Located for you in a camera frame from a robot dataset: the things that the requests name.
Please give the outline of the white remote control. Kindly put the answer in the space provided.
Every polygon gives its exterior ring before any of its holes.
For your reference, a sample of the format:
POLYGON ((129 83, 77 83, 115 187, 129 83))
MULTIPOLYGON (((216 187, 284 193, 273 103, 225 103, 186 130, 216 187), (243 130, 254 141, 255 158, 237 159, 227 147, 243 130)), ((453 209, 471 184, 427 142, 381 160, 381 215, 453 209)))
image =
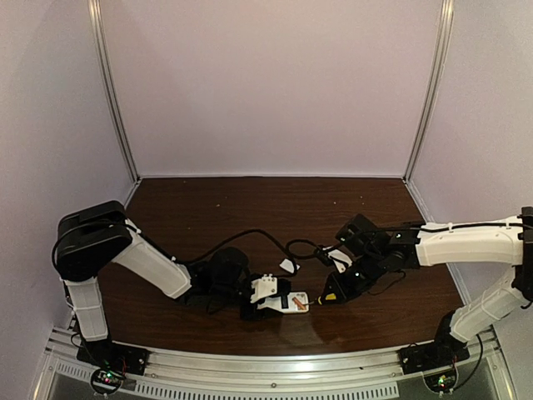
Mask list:
POLYGON ((309 297, 307 296, 306 292, 289 292, 288 294, 284 294, 281 296, 287 297, 287 310, 284 312, 284 314, 303 314, 303 313, 308 313, 310 311, 310 306, 308 305, 310 301, 309 301, 309 297), (296 309, 295 304, 291 300, 293 296, 298 296, 304 303, 307 304, 307 310, 305 312, 299 312, 296 309))

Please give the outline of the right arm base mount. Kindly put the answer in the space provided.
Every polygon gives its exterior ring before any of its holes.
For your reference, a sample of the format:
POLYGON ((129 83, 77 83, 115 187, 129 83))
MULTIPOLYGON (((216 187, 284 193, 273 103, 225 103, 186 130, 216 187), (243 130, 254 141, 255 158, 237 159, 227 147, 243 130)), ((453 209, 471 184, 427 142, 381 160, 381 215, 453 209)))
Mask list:
POLYGON ((436 342, 412 343, 398 351, 405 375, 421 373, 426 388, 438 395, 452 394, 458 384, 457 363, 470 357, 464 347, 454 350, 436 342))

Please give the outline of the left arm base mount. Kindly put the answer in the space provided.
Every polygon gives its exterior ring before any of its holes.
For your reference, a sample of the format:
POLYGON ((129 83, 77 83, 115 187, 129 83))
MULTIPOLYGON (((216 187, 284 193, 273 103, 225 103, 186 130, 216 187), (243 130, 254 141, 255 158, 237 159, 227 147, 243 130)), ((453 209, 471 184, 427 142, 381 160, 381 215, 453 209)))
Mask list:
POLYGON ((97 369, 91 373, 89 384, 94 392, 104 397, 125 388, 130 375, 142 376, 147 366, 149 352, 142 347, 117 344, 106 340, 82 342, 77 350, 77 360, 97 369))

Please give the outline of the white battery cover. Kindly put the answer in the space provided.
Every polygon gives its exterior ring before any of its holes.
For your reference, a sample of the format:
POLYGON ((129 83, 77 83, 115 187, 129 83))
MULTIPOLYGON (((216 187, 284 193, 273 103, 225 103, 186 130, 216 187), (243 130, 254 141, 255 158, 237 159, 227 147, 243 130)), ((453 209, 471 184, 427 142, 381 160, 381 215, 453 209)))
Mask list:
POLYGON ((285 258, 279 266, 283 271, 289 274, 295 274, 300 269, 300 266, 296 262, 293 262, 288 258, 285 258))

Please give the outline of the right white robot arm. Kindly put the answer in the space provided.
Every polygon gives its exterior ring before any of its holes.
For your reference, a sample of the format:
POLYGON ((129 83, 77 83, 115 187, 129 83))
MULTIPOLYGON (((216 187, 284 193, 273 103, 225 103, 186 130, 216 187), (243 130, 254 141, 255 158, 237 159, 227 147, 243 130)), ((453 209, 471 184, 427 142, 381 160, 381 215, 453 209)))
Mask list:
POLYGON ((413 223, 378 227, 362 214, 349 220, 336 240, 354 256, 331 272, 318 304, 347 303, 387 273, 445 263, 504 263, 504 275, 477 299, 441 320, 435 341, 464 347, 476 334, 532 302, 532 209, 489 222, 413 223))

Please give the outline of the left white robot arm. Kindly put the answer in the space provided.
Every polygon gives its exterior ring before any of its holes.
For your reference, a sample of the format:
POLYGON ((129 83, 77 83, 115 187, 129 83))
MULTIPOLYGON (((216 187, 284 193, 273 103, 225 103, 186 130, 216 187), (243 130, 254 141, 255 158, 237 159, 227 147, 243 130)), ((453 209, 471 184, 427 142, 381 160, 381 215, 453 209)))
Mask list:
POLYGON ((197 261, 179 261, 137 227, 120 202, 104 202, 63 217, 52 248, 52 265, 67 289, 82 338, 90 343, 109 337, 97 276, 111 263, 171 299, 220 298, 255 307, 289 288, 277 276, 252 274, 246 255, 226 242, 197 261))

